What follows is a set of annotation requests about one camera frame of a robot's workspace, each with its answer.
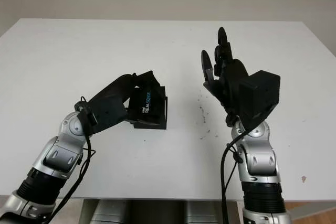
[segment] table surface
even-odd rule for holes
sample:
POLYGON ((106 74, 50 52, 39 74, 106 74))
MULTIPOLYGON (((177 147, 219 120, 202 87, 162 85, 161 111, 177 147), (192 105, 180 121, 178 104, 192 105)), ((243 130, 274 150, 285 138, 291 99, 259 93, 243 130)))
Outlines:
MULTIPOLYGON (((20 185, 81 95, 153 70, 169 98, 167 130, 123 122, 94 135, 97 154, 74 196, 220 199, 230 129, 202 86, 200 61, 202 49, 213 59, 220 26, 250 74, 281 76, 280 103, 267 122, 284 199, 335 200, 336 59, 301 22, 21 19, 0 38, 0 195, 20 185)), ((236 171, 227 198, 242 197, 236 171)))

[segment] black cable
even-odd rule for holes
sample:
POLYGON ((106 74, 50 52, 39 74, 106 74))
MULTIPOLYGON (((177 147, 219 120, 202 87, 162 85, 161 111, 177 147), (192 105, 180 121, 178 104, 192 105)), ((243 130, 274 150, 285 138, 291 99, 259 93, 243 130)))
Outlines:
POLYGON ((76 182, 74 183, 74 185, 70 188, 70 190, 68 191, 68 193, 66 194, 66 196, 62 199, 62 201, 60 202, 60 204, 57 206, 57 208, 55 209, 55 211, 51 214, 50 218, 44 222, 44 224, 48 224, 51 222, 51 220, 53 219, 53 217, 62 209, 62 207, 68 202, 68 200, 71 198, 71 196, 73 195, 73 193, 75 192, 75 190, 77 189, 77 187, 79 186, 79 184, 82 182, 84 175, 86 173, 86 171, 89 168, 90 165, 90 160, 91 160, 91 156, 93 156, 96 151, 94 151, 93 154, 91 154, 92 149, 91 149, 91 142, 90 142, 90 138, 88 136, 85 136, 86 138, 86 142, 88 145, 88 148, 86 149, 88 151, 88 156, 87 159, 84 161, 81 171, 79 173, 79 177, 76 180, 76 182))
POLYGON ((221 186, 222 186, 222 215, 223 215, 223 224, 229 224, 229 218, 227 215, 227 206, 226 206, 226 189, 225 189, 225 180, 224 180, 224 163, 225 158, 229 150, 234 147, 233 145, 237 143, 240 139, 242 139, 244 136, 246 136, 250 130, 246 130, 241 135, 235 137, 229 144, 227 144, 224 153, 222 155, 222 160, 220 161, 220 171, 221 171, 221 186))
POLYGON ((230 173, 229 179, 227 180, 227 182, 226 182, 226 184, 225 184, 225 192, 226 192, 227 186, 228 186, 229 183, 230 183, 230 180, 231 180, 231 178, 232 178, 233 172, 234 172, 235 169, 236 169, 236 166, 237 166, 237 161, 235 162, 235 165, 233 166, 232 171, 231 171, 231 173, 230 173))
MULTIPOLYGON (((94 154, 96 153, 97 151, 96 150, 91 150, 91 158, 94 156, 94 154)), ((79 174, 81 174, 83 172, 83 168, 85 166, 85 164, 87 163, 87 159, 83 162, 81 168, 80 168, 80 172, 79 174)))

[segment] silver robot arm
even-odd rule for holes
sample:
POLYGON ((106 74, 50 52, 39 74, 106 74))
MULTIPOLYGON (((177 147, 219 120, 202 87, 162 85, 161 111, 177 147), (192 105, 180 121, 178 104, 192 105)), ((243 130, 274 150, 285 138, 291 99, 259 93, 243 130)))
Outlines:
POLYGON ((224 107, 226 125, 233 128, 234 140, 225 148, 220 164, 223 222, 228 224, 224 161, 236 144, 238 153, 234 152, 234 158, 244 191, 244 224, 289 224, 290 216, 281 197, 276 155, 269 143, 269 127, 265 122, 279 103, 280 76, 262 70, 249 75, 244 64, 233 58, 223 27, 218 30, 217 38, 214 67, 205 50, 201 52, 201 63, 203 86, 224 107))
MULTIPOLYGON (((232 137, 236 138, 243 131, 241 122, 236 122, 232 137)), ((269 134, 269 126, 263 121, 236 143, 240 157, 239 178, 244 191, 244 224, 291 224, 281 197, 280 174, 269 134)))
POLYGON ((86 138, 78 113, 62 121, 58 136, 46 144, 27 178, 0 209, 0 223, 42 223, 51 216, 60 189, 83 156, 86 138))

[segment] robotic hand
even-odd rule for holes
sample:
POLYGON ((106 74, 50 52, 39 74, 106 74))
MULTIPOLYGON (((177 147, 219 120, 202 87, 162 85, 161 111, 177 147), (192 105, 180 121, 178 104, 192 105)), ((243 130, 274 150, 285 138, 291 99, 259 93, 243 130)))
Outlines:
POLYGON ((62 121, 58 136, 47 143, 27 178, 0 209, 0 223, 49 223, 83 179, 92 156, 89 137, 124 120, 134 127, 162 129, 160 124, 162 118, 166 122, 163 111, 166 106, 164 87, 160 86, 152 71, 139 76, 125 74, 89 102, 81 99, 75 105, 75 112, 62 121), (123 103, 128 98, 130 102, 126 109, 123 103), (88 156, 79 178, 53 212, 61 188, 76 166, 81 164, 84 149, 88 156))
POLYGON ((223 27, 218 31, 214 69, 204 50, 201 62, 204 87, 227 112, 226 124, 232 127, 234 139, 227 145, 220 166, 224 224, 228 224, 224 161, 234 144, 234 159, 244 191, 244 224, 291 223, 281 197, 278 164, 269 143, 270 129, 264 121, 279 102, 280 77, 265 71, 249 76, 243 63, 232 58, 223 27), (213 72, 219 79, 214 79, 213 72))

